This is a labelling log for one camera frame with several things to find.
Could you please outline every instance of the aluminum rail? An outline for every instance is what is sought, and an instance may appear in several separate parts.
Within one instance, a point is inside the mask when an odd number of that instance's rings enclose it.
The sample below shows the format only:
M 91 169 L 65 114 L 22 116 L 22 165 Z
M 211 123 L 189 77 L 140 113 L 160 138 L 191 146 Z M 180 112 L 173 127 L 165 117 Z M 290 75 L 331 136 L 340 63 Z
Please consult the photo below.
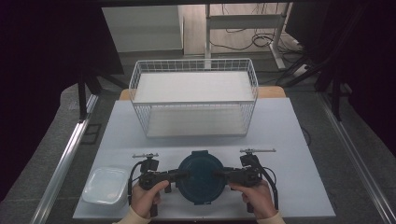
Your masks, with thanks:
M 330 122 L 332 123 L 332 126 L 334 127 L 334 130 L 340 138 L 344 149 L 346 150 L 346 154 L 350 158 L 352 164 L 355 166 L 355 169 L 361 178 L 361 182 L 363 183 L 364 187 L 366 187 L 376 209 L 378 210 L 379 215 L 386 224 L 396 223 L 396 216 L 392 211 L 387 197 L 380 186 L 376 183 L 373 175 L 370 173 L 368 167 L 361 158 L 359 151 L 353 144 L 343 123 L 338 121 L 335 115 L 332 113 L 330 102 L 327 99 L 325 93 L 318 93 L 318 97 L 329 117 Z
M 84 134 L 84 131 L 88 126 L 91 118 L 91 113 L 97 102 L 97 99 L 98 96 L 91 95 L 90 99 L 88 100 L 87 118 L 76 125 L 76 128 L 73 131 L 66 148 L 64 149 L 64 154 L 62 155 L 58 166 L 56 167 L 55 172 L 53 173 L 52 178 L 47 185 L 46 191 L 44 192 L 43 197 L 41 198 L 40 203 L 35 210 L 35 213 L 30 221 L 31 224 L 46 223 L 47 218 L 50 214 L 50 210 L 55 203 L 59 190 L 61 189 L 64 179 L 66 178 L 67 171 L 69 170 L 70 164 L 72 163 L 73 158 L 76 154 L 78 144 L 81 141 L 82 135 Z

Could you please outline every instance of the sleeve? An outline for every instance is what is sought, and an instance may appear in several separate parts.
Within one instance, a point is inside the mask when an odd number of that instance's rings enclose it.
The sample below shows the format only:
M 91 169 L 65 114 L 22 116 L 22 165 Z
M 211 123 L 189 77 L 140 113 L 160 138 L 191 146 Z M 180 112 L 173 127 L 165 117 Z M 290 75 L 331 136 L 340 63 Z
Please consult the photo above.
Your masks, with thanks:
M 259 224 L 285 224 L 285 221 L 283 220 L 282 216 L 278 212 L 273 217 L 268 217 L 266 219 L 258 219 L 257 223 L 259 223 Z
M 128 214 L 119 222 L 113 224 L 148 224 L 151 219 L 140 217 L 132 207 L 129 207 Z

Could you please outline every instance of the white wall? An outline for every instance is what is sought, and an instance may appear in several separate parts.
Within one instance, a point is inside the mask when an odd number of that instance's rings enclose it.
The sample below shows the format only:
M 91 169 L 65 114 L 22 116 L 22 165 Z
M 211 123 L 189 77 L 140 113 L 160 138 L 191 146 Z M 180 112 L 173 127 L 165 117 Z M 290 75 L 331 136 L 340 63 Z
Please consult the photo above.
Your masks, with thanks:
M 182 49 L 177 6 L 102 10 L 118 52 Z

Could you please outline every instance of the floor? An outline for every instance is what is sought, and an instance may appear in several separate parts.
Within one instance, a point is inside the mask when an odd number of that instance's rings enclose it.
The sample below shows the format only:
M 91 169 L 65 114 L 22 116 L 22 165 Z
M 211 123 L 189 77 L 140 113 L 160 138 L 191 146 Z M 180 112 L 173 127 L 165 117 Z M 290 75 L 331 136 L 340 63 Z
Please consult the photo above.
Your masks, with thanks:
M 186 20 L 187 24 L 192 22 L 194 16 L 191 14 L 191 21 Z M 197 38 L 201 31 L 191 31 L 192 36 Z M 228 40 L 224 38 L 224 45 L 230 44 L 233 47 L 241 47 L 249 41 L 250 35 L 241 38 L 240 41 Z M 286 45 L 293 47 L 292 42 L 286 39 Z M 202 43 L 201 40 L 193 40 L 193 43 Z M 156 55 L 133 55 L 121 54 L 121 61 L 124 66 L 124 74 L 115 75 L 114 77 L 129 82 L 130 75 L 134 69 L 134 63 L 141 59 L 189 59 L 202 58 L 203 47 L 201 44 L 191 44 L 191 47 L 185 45 L 186 55 L 163 54 Z M 282 77 L 282 72 L 277 71 L 276 64 L 272 59 L 268 49 L 257 49 L 249 52 L 228 51 L 227 49 L 219 49 L 213 57 L 232 58 L 232 57 L 249 57 L 252 59 L 255 70 L 257 72 L 259 83 L 262 86 L 274 85 L 276 81 Z M 289 55 L 286 62 L 290 66 L 292 62 L 298 59 L 299 55 Z M 311 151 L 312 157 L 318 172 L 322 178 L 325 189 L 327 190 L 332 207 L 336 213 L 336 217 L 310 219 L 310 218 L 285 218 L 287 223 L 383 223 L 381 216 L 367 192 L 367 189 L 361 182 L 361 179 L 348 157 L 338 135 L 333 129 L 323 107 L 318 98 L 318 93 L 313 88 L 316 78 L 311 77 L 305 82 L 300 83 L 291 88 L 285 89 L 287 96 L 291 99 L 296 116 L 302 126 L 307 144 Z M 116 100 L 120 92 L 119 87 L 114 84 L 100 79 L 104 90 L 99 96 L 98 105 L 105 108 L 95 111 L 91 124 L 99 125 L 99 135 L 92 139 L 85 134 L 82 144 L 78 148 L 73 163 L 70 166 L 68 175 L 64 181 L 55 204 L 49 213 L 47 223 L 111 223 L 114 220 L 89 221 L 74 220 L 71 218 L 75 206 L 85 185 L 85 180 L 91 170 L 90 164 L 94 160 L 96 150 L 100 145 L 106 122 L 111 113 L 112 103 Z M 364 121 L 356 114 L 354 109 L 348 104 L 347 97 L 341 100 L 341 117 L 343 124 L 353 140 L 356 148 L 361 154 L 370 172 L 374 176 L 376 182 L 383 190 L 385 196 L 393 208 L 396 207 L 396 160 L 389 152 L 386 146 L 379 140 L 375 133 L 368 127 Z M 40 146 L 37 148 L 35 155 L 27 164 L 18 181 L 14 184 L 8 196 L 0 203 L 0 223 L 28 223 L 40 202 L 41 196 L 46 189 L 51 175 L 55 170 L 59 159 L 62 157 L 65 146 L 73 132 L 78 121 L 78 92 L 77 86 L 66 89 L 61 97 L 61 106 L 58 110 L 56 118 L 52 122 L 47 134 L 44 136 Z

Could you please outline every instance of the round lid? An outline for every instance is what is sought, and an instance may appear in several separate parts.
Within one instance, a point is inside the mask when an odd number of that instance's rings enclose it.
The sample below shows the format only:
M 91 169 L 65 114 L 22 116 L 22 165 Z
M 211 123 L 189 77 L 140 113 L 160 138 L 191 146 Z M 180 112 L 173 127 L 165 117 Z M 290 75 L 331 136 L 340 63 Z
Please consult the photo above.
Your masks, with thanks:
M 214 176 L 215 170 L 222 170 L 221 162 L 207 150 L 193 151 L 179 165 L 178 170 L 190 172 L 190 178 L 179 179 L 176 186 L 180 193 L 194 204 L 211 204 L 224 190 L 224 177 Z

